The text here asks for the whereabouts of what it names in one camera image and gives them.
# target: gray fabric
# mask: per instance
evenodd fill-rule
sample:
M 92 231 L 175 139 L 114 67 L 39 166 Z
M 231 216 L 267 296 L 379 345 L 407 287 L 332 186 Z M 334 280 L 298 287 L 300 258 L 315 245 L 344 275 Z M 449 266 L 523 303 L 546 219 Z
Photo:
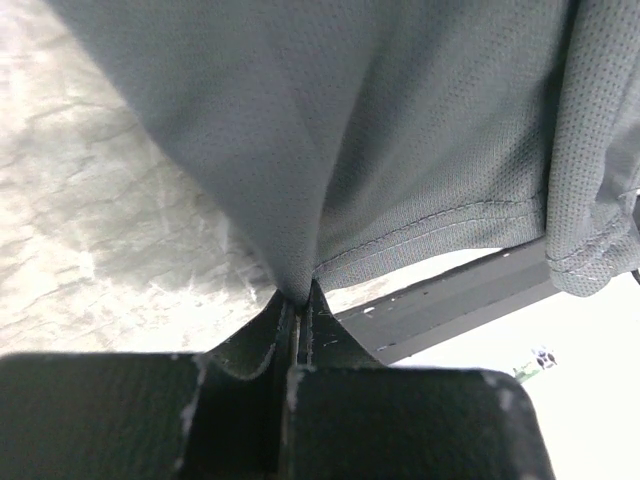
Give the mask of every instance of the gray fabric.
M 640 265 L 640 2 L 49 0 L 291 298 L 545 233 Z

